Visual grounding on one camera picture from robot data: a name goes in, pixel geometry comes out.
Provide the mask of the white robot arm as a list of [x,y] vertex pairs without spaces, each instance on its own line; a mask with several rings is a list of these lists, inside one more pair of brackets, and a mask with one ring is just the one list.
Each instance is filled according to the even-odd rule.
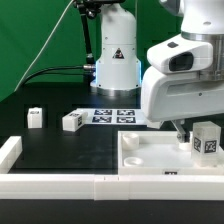
[[120,4],[96,0],[101,9],[101,56],[91,87],[101,94],[141,91],[141,110],[158,128],[170,121],[181,136],[186,118],[224,113],[224,0],[159,0],[183,17],[181,33],[136,57],[136,20]]

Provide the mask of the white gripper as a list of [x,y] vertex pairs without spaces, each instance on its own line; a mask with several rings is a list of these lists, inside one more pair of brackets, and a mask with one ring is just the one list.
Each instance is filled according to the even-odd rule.
[[166,75],[150,67],[142,81],[141,110],[150,122],[173,120],[178,141],[185,142],[179,119],[224,113],[224,81],[201,81],[196,72]]

